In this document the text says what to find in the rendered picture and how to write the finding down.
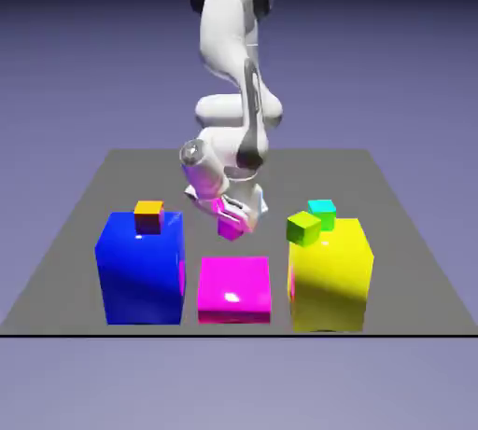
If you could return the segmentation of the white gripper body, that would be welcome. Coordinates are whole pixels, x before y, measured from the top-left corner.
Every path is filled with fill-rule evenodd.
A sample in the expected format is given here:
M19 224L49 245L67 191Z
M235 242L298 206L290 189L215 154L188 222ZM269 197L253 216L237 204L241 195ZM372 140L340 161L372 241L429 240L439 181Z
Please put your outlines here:
M212 200L218 221L242 232L252 232L256 227L256 213L245 203L223 194Z

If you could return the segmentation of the small magenta cube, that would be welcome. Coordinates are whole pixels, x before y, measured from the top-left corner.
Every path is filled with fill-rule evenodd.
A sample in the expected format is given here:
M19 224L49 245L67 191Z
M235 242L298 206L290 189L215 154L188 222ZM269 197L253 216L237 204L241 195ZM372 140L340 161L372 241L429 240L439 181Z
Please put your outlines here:
M241 229L237 229L229 221L219 218L218 219L218 235L228 241L235 241L239 239L244 232Z

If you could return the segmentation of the small green cube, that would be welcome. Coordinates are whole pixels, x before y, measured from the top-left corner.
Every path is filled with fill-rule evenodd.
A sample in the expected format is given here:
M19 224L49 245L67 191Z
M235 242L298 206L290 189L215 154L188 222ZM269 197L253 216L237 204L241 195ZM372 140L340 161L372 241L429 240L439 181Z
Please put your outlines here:
M287 219L286 237L290 243L305 247L318 240L321 219L308 212L300 211Z

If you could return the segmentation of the small orange cube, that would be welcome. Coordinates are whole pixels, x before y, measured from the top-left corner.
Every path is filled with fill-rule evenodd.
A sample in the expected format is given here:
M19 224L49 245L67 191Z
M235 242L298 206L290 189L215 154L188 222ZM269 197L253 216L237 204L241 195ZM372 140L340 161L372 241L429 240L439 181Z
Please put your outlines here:
M158 235L162 232L164 206L162 201L138 201L134 207L137 235Z

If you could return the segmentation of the small cyan cube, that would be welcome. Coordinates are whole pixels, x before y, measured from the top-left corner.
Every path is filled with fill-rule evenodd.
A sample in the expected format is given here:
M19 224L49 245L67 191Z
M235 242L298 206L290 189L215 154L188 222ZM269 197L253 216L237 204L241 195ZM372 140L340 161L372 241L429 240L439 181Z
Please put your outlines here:
M332 200L309 200L308 213L321 221L322 231L333 231L336 220L336 207Z

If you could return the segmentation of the large magenta box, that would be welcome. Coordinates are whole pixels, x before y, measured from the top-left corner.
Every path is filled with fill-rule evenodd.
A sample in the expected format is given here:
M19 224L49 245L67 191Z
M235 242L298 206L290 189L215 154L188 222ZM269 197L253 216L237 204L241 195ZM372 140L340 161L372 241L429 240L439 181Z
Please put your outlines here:
M268 257L203 257L197 292L200 324L271 323Z

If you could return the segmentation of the large blue box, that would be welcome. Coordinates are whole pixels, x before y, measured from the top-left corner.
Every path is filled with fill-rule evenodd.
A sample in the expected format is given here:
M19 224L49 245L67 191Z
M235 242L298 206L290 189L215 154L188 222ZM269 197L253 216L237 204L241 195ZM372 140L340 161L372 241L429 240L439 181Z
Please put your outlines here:
M108 324L181 323L186 289L181 212L165 212L159 234L139 234L132 212L114 212L94 252Z

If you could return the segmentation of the large yellow box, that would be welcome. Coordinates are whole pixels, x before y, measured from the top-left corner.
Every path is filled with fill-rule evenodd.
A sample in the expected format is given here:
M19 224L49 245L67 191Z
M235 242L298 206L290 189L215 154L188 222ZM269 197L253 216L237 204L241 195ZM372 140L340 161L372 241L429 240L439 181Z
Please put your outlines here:
M373 251L356 218L338 218L308 246L288 245L288 301L295 332L363 329Z

